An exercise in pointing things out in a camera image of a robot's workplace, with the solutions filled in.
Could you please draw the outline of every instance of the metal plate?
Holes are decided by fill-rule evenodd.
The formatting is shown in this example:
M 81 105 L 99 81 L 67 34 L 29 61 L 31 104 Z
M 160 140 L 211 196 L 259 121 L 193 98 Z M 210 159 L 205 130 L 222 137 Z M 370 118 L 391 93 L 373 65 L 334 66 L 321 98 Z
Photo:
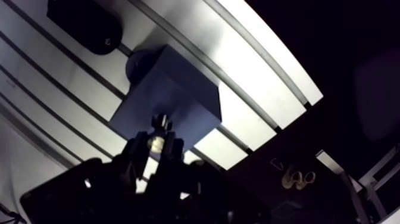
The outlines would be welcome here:
M 297 98 L 314 105 L 323 96 L 289 49 L 243 0 L 204 0 L 234 28 L 275 72 L 283 69 L 281 79 Z
M 0 92 L 47 133 L 51 133 L 55 139 L 71 149 L 71 151 L 80 158 L 87 160 L 98 157 L 101 158 L 102 161 L 110 161 L 103 153 L 100 153 L 97 149 L 82 140 L 82 138 L 47 113 L 18 88 L 12 80 L 7 78 L 2 71 L 0 71 Z
M 23 58 L 19 57 L 3 40 L 0 40 L 0 48 L 3 53 L 0 55 L 0 64 L 28 91 L 111 155 L 117 155 L 122 152 L 126 144 L 125 139 L 79 107 Z

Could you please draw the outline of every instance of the white surface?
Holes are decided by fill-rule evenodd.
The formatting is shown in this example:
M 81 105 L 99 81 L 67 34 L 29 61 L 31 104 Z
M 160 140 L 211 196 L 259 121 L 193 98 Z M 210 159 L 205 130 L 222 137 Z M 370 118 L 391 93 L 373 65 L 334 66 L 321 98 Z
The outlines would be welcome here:
M 399 224 L 400 223 L 400 207 L 397 208 L 392 214 L 388 215 L 387 218 L 379 224 Z
M 0 64 L 3 65 L 23 86 L 38 97 L 79 132 L 112 155 L 121 153 L 126 140 L 100 123 L 83 108 L 64 95 L 23 58 L 0 39 Z
M 136 180 L 136 193 L 143 193 L 145 192 L 147 187 L 147 182 L 146 181 L 139 181 Z
M 184 163 L 189 165 L 195 160 L 201 160 L 201 158 L 192 153 L 191 151 L 185 152 L 185 157 L 183 158 Z
M 271 28 L 243 0 L 218 1 L 228 12 L 240 22 L 246 30 L 264 47 L 278 62 L 281 68 L 294 81 L 311 105 L 322 98 L 322 93 L 303 69 L 297 59 L 276 36 Z
M 130 49 L 151 48 L 169 44 L 190 61 L 199 71 L 220 88 L 222 125 L 228 128 L 249 148 L 256 150 L 276 133 L 231 89 L 206 68 L 198 59 L 160 29 L 146 15 L 126 0 L 96 0 L 111 13 L 117 14 L 124 24 L 122 42 Z
M 343 168 L 336 161 L 334 161 L 333 158 L 328 155 L 328 153 L 325 153 L 324 151 L 319 153 L 317 159 L 337 175 L 344 171 Z
M 22 138 L 0 118 L 0 202 L 26 215 L 20 197 L 34 187 L 65 171 Z
M 146 163 L 145 171 L 143 172 L 143 176 L 149 179 L 150 176 L 157 171 L 157 167 L 158 167 L 158 162 L 155 161 L 153 158 L 149 157 Z
M 247 156 L 245 152 L 216 129 L 200 140 L 195 148 L 226 170 Z
M 103 153 L 100 153 L 97 149 L 53 118 L 1 71 L 0 92 L 42 129 L 51 133 L 55 139 L 77 154 L 80 158 L 87 160 L 92 157 L 99 157 L 102 161 L 110 161 Z

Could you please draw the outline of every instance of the small object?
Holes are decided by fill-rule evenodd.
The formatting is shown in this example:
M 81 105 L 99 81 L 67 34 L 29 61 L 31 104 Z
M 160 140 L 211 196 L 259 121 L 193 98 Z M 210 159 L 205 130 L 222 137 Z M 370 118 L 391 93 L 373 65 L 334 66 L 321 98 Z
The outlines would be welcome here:
M 135 51 L 128 59 L 125 71 L 132 87 L 135 87 L 154 66 L 157 52 L 143 49 Z
M 275 167 L 277 170 L 282 171 L 283 170 L 283 164 L 281 162 L 276 162 L 276 160 L 278 160 L 277 158 L 273 158 L 270 161 L 270 164 Z
M 153 153 L 161 153 L 161 151 L 163 150 L 164 142 L 164 138 L 160 136 L 154 136 L 149 139 L 148 147 Z
M 308 172 L 304 176 L 304 179 L 302 179 L 299 182 L 296 182 L 296 189 L 299 191 L 303 190 L 307 186 L 307 184 L 314 183 L 316 177 L 317 177 L 317 175 L 315 174 L 315 172 L 312 172 L 312 171 Z
M 121 44 L 121 24 L 93 0 L 49 0 L 47 17 L 94 54 Z
M 285 175 L 282 177 L 282 186 L 285 189 L 291 189 L 293 184 L 297 182 L 302 182 L 303 174 L 299 171 L 295 171 L 295 166 L 290 165 L 287 168 Z

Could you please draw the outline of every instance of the wire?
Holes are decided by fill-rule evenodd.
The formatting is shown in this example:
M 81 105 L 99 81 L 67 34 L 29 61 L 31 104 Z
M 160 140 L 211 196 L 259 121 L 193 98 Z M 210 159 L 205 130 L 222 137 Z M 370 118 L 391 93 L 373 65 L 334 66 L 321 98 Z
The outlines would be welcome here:
M 12 222 L 12 221 L 15 221 L 15 219 L 10 219 L 8 221 L 0 222 L 0 224 L 6 224 L 6 223 L 9 223 L 9 222 Z

